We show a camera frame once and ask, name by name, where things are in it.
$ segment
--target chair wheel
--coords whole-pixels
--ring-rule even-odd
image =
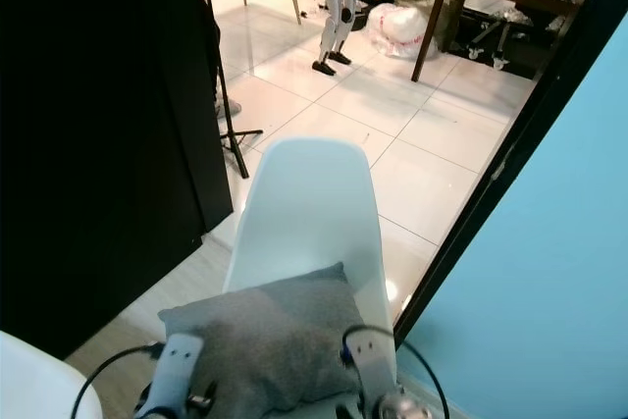
[[[471,61],[475,61],[476,59],[478,59],[478,56],[480,56],[480,53],[482,53],[484,51],[484,49],[480,49],[480,48],[470,48],[469,49],[469,59]]]
[[[509,62],[510,61],[507,61],[505,59],[493,58],[493,69],[501,71],[503,67]]]

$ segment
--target white plastic chair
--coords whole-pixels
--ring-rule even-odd
[[[339,261],[364,322],[391,330],[380,225],[364,152],[333,139],[277,141],[264,154],[251,186],[223,292]],[[381,345],[396,376],[393,342]],[[321,401],[282,417],[333,418],[336,403]]]
[[[67,363],[3,332],[0,332],[0,378],[2,419],[68,419],[85,381]],[[93,387],[85,392],[77,418],[102,418]]]

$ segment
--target black cable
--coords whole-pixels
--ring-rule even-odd
[[[98,375],[100,375],[105,368],[107,368],[109,365],[114,363],[116,360],[122,357],[126,357],[127,355],[131,355],[132,353],[137,353],[137,352],[148,352],[150,353],[151,357],[158,358],[159,355],[161,355],[161,352],[163,349],[164,349],[164,344],[161,342],[150,343],[147,345],[141,345],[139,347],[128,348],[127,350],[118,352],[117,354],[109,357],[107,360],[102,362],[100,366],[96,370],[94,370],[91,373],[91,375],[87,377],[87,380],[85,380],[85,383],[83,383],[82,387],[80,387],[80,391],[78,392],[77,399],[75,399],[75,405],[72,408],[72,414],[70,415],[70,419],[76,419],[77,413],[79,412],[79,405],[80,405],[80,400],[82,399],[82,396],[87,391],[87,388],[89,388],[89,385],[91,385],[91,382],[93,382],[95,378]]]
[[[379,326],[371,326],[368,324],[358,324],[355,326],[351,326],[346,331],[344,331],[344,334],[342,335],[342,346],[343,347],[346,346],[347,337],[349,337],[351,334],[358,333],[360,331],[372,331],[372,332],[380,333],[385,336],[388,336],[389,338],[394,339],[394,334],[390,331],[387,331],[384,328],[380,328]],[[434,386],[436,387],[437,392],[439,392],[439,398],[441,399],[441,404],[443,405],[443,415],[445,416],[445,419],[449,419],[449,408],[447,407],[447,400],[445,398],[445,393],[443,393],[443,389],[441,388],[441,384],[439,383],[439,380],[436,378],[436,374],[432,371],[432,368],[430,368],[430,365],[425,360],[425,358],[423,358],[423,355],[421,355],[419,351],[410,342],[406,342],[405,340],[402,340],[401,345],[407,348],[410,351],[410,353],[412,353],[416,357],[416,359],[419,362],[421,362],[421,365],[423,365],[423,367],[427,370],[428,374],[430,375],[430,378],[432,379],[432,382],[434,382]]]

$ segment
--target light blue wall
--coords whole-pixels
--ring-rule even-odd
[[[627,18],[408,340],[471,416],[628,416]]]

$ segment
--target black tripod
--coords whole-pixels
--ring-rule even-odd
[[[209,11],[209,17],[211,20],[211,25],[216,24],[216,20],[214,18],[214,8],[212,7],[212,0],[207,0],[207,9]],[[213,40],[215,45],[215,51],[218,55],[218,77],[220,78],[220,86],[223,89],[223,101],[225,106],[225,119],[227,120],[227,132],[225,134],[221,134],[221,139],[228,139],[229,143],[225,143],[223,141],[223,147],[228,151],[233,152],[235,156],[235,160],[237,161],[237,167],[239,168],[239,172],[242,175],[243,179],[248,179],[248,171],[246,170],[246,165],[244,164],[244,159],[242,158],[242,153],[239,150],[239,142],[237,141],[237,136],[246,136],[248,134],[261,134],[262,130],[253,130],[253,131],[234,131],[234,125],[232,123],[232,112],[229,108],[229,98],[227,97],[227,85],[225,84],[225,74],[223,72],[223,60],[220,57],[220,47],[218,41],[218,31],[214,28]]]

